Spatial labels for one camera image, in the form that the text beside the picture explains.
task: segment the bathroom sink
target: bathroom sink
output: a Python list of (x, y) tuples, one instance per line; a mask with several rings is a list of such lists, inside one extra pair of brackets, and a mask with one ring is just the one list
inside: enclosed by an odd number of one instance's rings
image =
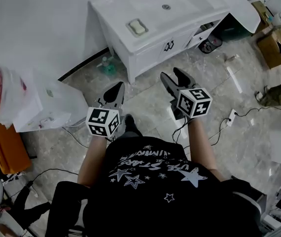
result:
[[(92, 0), (91, 4), (130, 52), (203, 17), (229, 11), (223, 0)], [(139, 19), (148, 32), (133, 35), (127, 24), (134, 19)]]

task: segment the drain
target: drain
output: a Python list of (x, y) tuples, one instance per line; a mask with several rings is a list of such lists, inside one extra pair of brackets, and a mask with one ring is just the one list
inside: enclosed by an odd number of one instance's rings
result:
[(162, 8), (163, 8), (164, 10), (170, 10), (170, 9), (171, 9), (171, 7), (170, 7), (169, 5), (167, 5), (167, 4), (164, 4), (164, 5), (162, 6)]

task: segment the cabinet handle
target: cabinet handle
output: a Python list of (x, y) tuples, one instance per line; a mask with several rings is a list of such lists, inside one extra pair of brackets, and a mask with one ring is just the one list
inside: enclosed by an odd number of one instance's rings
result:
[(173, 46), (174, 46), (174, 41), (171, 41), (171, 44), (172, 44), (172, 46), (170, 47), (170, 49), (173, 48)]
[(171, 50), (173, 48), (173, 46), (174, 46), (174, 41), (171, 41), (171, 45), (168, 42), (164, 51), (167, 52), (168, 50)]

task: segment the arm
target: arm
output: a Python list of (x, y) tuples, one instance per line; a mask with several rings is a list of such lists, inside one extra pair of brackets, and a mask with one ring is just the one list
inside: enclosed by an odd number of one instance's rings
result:
[(202, 122), (195, 118), (188, 124), (191, 160), (207, 168), (219, 181), (225, 178), (219, 173), (215, 156)]
[(81, 165), (77, 183), (91, 187), (101, 172), (106, 151), (106, 139), (93, 136), (86, 157)]

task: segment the star print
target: star print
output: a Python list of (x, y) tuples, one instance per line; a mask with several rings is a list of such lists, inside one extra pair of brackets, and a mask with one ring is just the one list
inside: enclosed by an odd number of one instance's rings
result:
[(144, 146), (144, 147), (143, 147), (143, 149), (149, 149), (149, 150), (150, 150), (151, 148), (152, 148), (151, 145), (148, 145), (148, 146)]
[(164, 199), (167, 200), (168, 203), (170, 203), (172, 200), (175, 200), (174, 199), (174, 194), (170, 195), (170, 194), (167, 193), (167, 195), (166, 195), (166, 197)]
[(194, 168), (191, 172), (178, 170), (185, 177), (181, 181), (190, 181), (195, 188), (199, 186), (199, 180), (205, 180), (207, 177), (199, 175), (199, 168)]
[(162, 173), (159, 173), (158, 177), (161, 177), (161, 179), (167, 178), (166, 174), (162, 174)]
[(131, 176), (125, 176), (128, 181), (124, 184), (124, 186), (127, 186), (127, 185), (132, 185), (133, 188), (136, 190), (137, 189), (137, 185), (138, 184), (144, 184), (145, 182), (143, 182), (142, 180), (139, 179), (140, 175), (137, 175), (137, 176), (134, 176), (134, 177), (131, 177)]
[(129, 170), (129, 169), (127, 168), (127, 169), (121, 170), (121, 169), (118, 168), (117, 172), (113, 173), (112, 175), (109, 175), (109, 177), (110, 176), (116, 176), (117, 177), (117, 181), (119, 182), (123, 175), (132, 174), (130, 172), (127, 172), (127, 170)]

